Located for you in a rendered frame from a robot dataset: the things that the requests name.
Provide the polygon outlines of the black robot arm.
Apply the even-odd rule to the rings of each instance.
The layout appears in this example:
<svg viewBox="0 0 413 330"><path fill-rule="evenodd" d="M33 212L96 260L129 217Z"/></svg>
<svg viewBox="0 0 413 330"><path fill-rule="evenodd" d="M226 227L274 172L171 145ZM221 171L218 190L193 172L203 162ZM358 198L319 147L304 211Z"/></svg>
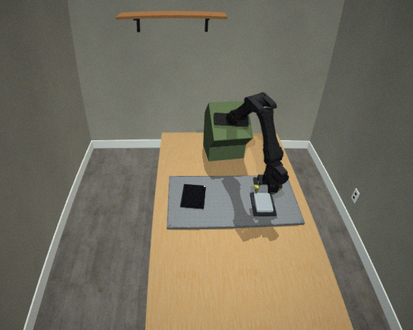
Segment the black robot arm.
<svg viewBox="0 0 413 330"><path fill-rule="evenodd" d="M267 108L264 108L267 107ZM271 108L269 108L271 107ZM230 113L214 113L214 125L248 126L248 113L255 112L260 120L263 135L264 163L267 165L262 181L267 184L268 193L274 195L279 190L279 184L288 181L288 171L280 162L284 156L277 140L273 120L273 109L277 108L276 102L264 92L245 97L244 104ZM215 122L216 121L216 122ZM240 124L241 123L241 124ZM282 156L283 155L283 156ZM279 183L279 184L278 184Z"/></svg>

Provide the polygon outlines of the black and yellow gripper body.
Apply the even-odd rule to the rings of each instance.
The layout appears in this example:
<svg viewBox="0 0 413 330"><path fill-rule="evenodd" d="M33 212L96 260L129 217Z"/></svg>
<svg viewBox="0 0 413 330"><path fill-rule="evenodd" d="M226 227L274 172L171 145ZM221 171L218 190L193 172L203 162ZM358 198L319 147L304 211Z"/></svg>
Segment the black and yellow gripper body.
<svg viewBox="0 0 413 330"><path fill-rule="evenodd" d="M266 171L265 171L265 173L266 173L267 175L270 175L270 174L268 174ZM272 175L270 175L270 176L272 176ZM258 181L259 181L259 185L267 185L267 184L263 184L262 178L263 178L263 175L258 175L257 177L254 177L254 178L253 178L254 184L255 184L255 185L258 185ZM278 184L279 184L279 183L278 183ZM279 188L282 188L282 187L283 187L282 184L279 184Z"/></svg>

